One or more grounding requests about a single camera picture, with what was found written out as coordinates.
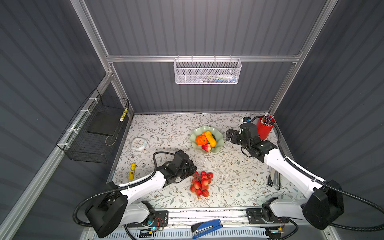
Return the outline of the yellow fake squash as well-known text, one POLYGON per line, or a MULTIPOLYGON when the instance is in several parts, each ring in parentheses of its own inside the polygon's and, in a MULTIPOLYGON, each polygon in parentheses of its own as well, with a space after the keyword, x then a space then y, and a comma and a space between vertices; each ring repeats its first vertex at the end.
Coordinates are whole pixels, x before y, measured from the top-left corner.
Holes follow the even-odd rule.
POLYGON ((216 141, 214 135, 210 131, 206 131, 205 136, 208 140, 208 143, 211 145, 211 147, 212 148, 216 147, 217 141, 216 141))

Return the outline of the large orange fake fruit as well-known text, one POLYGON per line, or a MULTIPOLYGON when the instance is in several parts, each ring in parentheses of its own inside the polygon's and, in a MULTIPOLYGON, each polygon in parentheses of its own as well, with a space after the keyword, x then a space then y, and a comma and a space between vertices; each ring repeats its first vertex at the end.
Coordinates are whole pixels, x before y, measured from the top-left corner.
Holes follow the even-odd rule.
POLYGON ((205 135, 199 135, 196 137, 196 144, 198 146, 203 146, 208 143, 208 140, 205 135))

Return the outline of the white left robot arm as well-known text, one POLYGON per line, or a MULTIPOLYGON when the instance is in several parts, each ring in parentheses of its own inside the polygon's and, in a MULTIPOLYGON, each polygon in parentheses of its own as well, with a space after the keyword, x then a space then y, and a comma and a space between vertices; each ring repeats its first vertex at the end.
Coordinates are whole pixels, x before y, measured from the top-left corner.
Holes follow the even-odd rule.
POLYGON ((111 234, 119 226, 155 224, 156 210, 147 201, 139 199, 168 185, 177 184, 196 173, 197 167, 182 150, 170 153, 171 161, 159 166, 153 154, 151 174, 130 183, 116 185, 109 182, 105 189, 81 201, 74 209, 73 221, 82 227, 93 228, 99 238, 111 234))

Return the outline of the green wavy fruit bowl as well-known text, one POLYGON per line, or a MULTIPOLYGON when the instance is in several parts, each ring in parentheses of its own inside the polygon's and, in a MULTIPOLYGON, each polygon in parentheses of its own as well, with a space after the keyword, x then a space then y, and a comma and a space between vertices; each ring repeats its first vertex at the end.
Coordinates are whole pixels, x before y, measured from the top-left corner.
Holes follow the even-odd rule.
POLYGON ((189 137, 194 150, 202 154, 217 154, 225 146, 222 132, 210 126, 202 126, 193 130, 189 137))

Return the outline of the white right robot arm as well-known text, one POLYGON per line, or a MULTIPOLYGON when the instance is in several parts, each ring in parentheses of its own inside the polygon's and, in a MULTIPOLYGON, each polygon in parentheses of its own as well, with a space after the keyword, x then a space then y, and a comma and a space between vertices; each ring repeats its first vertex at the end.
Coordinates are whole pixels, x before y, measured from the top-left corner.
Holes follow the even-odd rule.
POLYGON ((326 181, 307 171, 290 159, 280 144, 263 141, 257 125, 253 123, 258 119, 272 121, 264 116, 245 117, 240 130, 226 131, 226 141, 241 146, 241 151, 246 157, 256 158, 283 175, 305 196, 302 201, 288 201, 274 197, 264 202, 259 213, 264 222, 271 224, 278 218, 286 218, 306 220, 319 230, 324 230, 328 226, 356 232, 377 232, 384 229, 383 225, 350 227, 336 224, 334 221, 345 212, 344 196, 366 204, 381 213, 384 209, 369 200, 343 191, 336 181, 326 181))

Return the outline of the red fake cherry bunch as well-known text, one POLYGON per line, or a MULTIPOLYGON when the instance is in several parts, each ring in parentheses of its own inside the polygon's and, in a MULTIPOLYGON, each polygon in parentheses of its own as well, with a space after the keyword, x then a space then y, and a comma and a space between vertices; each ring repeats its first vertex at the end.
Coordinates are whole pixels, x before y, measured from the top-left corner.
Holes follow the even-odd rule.
POLYGON ((190 186, 191 193, 198 197, 208 198, 210 196, 209 188, 213 181, 214 173, 202 171, 195 172, 193 175, 192 183, 190 186))

